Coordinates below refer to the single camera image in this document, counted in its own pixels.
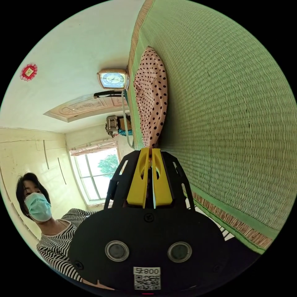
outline black hair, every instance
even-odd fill
[[[32,220],[32,218],[29,215],[29,212],[27,211],[24,205],[25,198],[26,198],[24,195],[24,191],[25,191],[24,181],[33,182],[39,188],[40,192],[45,196],[48,203],[50,203],[49,194],[47,190],[44,188],[44,186],[39,182],[37,176],[34,173],[28,172],[24,176],[21,176],[19,178],[16,184],[16,190],[15,190],[16,198],[19,202],[19,207],[21,208],[23,215],[29,218],[30,220]]]

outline yellow clamp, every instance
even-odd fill
[[[145,208],[148,169],[151,166],[153,172],[152,186],[154,208],[158,206],[171,205],[172,196],[161,156],[161,150],[158,148],[152,149],[152,164],[150,164],[149,161],[149,148],[141,149],[127,197],[128,204]]]
[[[171,191],[163,164],[161,150],[158,148],[152,149],[152,171],[154,208],[158,206],[171,205]]]

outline tree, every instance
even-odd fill
[[[118,158],[116,155],[108,155],[105,159],[100,160],[97,167],[103,174],[109,173],[105,176],[111,179],[118,167]]]

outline wall clock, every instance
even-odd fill
[[[129,85],[129,74],[123,69],[102,69],[97,73],[99,84],[103,89],[124,90]]]

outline curtain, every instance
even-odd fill
[[[99,151],[104,151],[106,149],[114,149],[117,148],[117,142],[104,139],[99,141],[90,142],[84,145],[77,146],[75,148],[70,149],[71,156],[80,156],[84,154],[96,153]]]

